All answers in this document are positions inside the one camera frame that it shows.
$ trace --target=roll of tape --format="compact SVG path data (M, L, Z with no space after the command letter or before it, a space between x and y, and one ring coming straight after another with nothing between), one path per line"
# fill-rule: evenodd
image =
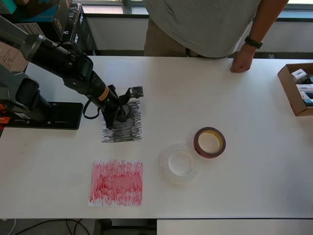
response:
M219 140L220 147L219 147L218 151L216 151L214 153L208 153L200 147L199 137L200 137L200 135L202 135L204 133L212 134ZM213 127L205 127L196 133L196 135L194 137L194 148L195 148L196 152L199 153L199 155L204 157L204 158L216 158L224 152L224 150L226 148L226 140L225 140L225 137L223 136L223 134L219 130L217 130Z
M192 168L186 174L174 173L170 168L170 157L172 156L172 154L179 152L179 151L186 152L192 158L192 162L193 162ZM167 149L165 149L159 157L162 172L165 174L165 176L168 179L170 179L171 181L175 183L184 184L189 181L192 181L199 174L200 166L201 166L199 159L197 158L196 155L197 154L193 148L183 143L175 143L169 146Z

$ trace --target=black watch strap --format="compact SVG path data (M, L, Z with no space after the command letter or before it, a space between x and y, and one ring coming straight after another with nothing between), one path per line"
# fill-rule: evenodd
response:
M260 49L261 46L263 45L263 42L259 43L259 42L255 41L255 40L251 39L249 36L246 37L245 42L248 45L253 46L253 47L257 48L257 49Z

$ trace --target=black box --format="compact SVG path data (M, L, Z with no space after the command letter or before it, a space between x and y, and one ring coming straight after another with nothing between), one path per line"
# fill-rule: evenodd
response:
M94 42L91 30L87 18L85 17L84 10L81 4L73 3L69 10L67 21L77 24L79 31L81 32L87 50L97 50Z
M67 50L73 50L77 53L81 52L82 54L87 53L87 48L85 46L82 34L78 30L77 24L74 22L67 22L62 41L64 41L64 43L62 43L62 47Z
M57 42L63 35L72 0L30 0L19 6L12 15L5 16L9 21L27 33L42 32L48 39Z

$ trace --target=cable on floor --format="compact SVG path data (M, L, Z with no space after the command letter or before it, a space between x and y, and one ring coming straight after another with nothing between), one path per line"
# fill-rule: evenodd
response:
M52 220L47 220L47 221L41 222L39 224L35 224L35 225L33 225L33 226L31 226L31 227L29 227L27 229L24 229L24 230L18 232L17 234L15 234L15 235L19 235L19 234L21 234L21 233L23 233L23 232L25 232L27 230L30 230L32 228L35 228L35 227L39 226L41 224L50 223L50 222L56 222L56 221L73 221L73 222L76 222L76 225L79 224L80 226L82 226L83 229L85 229L85 231L87 232L87 234L90 235L88 229L84 225L82 225L82 223L80 223L79 221L76 221L74 219L52 219Z
M12 227L12 229L11 229L11 231L9 232L9 234L8 234L8 235L10 235L10 234L13 232L13 230L14 230L15 226L16 226L16 219L14 219L14 225L13 225L13 227Z
M75 227L74 227L74 235L75 235L75 232L76 232L77 224L78 224L80 221L82 221L82 220L83 220L83 219L78 220L77 223L75 224Z

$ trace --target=black cable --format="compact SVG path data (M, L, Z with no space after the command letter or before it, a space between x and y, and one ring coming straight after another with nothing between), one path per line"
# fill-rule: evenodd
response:
M75 224L75 227L74 227L74 235L75 235L75 232L76 232L77 224L78 224L80 221L82 221L82 220L83 220L83 219L78 220L77 223Z
M84 105L84 108L83 108L83 115L84 115L85 118L87 118L87 119L89 119L89 120L92 120L92 119L95 119L95 118L97 118L97 117L99 116L100 109L102 108L102 106L99 106L99 107L97 108L97 112L98 112L97 115L95 115L95 116L93 116L93 117L88 117L88 116L85 115L85 113L86 113L86 110L87 110L87 108L88 108L88 106L89 106L90 103L91 103L91 98L89 98L89 100L87 101L87 103Z
M31 227L29 227L29 228L27 228L27 229L24 229L24 230L18 232L17 234L15 234L15 235L19 235L19 234L21 234L21 233L23 233L23 232L25 232L25 231L27 231L27 230L30 230L30 229L32 229L32 228L35 228L35 227L39 226L39 225L41 225L41 224L50 223L50 222L55 222L55 221L74 221L74 222L76 222L76 224L79 224L80 226L82 226L83 229L85 229L85 231L87 232L87 234L90 235L88 229L87 229L84 225L82 225L79 221L76 221L76 220L74 220L74 219L52 219L52 220L47 220L47 221L41 222L41 223L39 223L39 224L35 224L35 225L33 225L33 226L31 226Z
M72 232L71 232L71 231L70 231L70 229L69 229L69 226L68 226L67 220L66 220L66 224L67 224L67 229L68 229L68 231L69 231L69 234L70 234L70 235L72 235Z

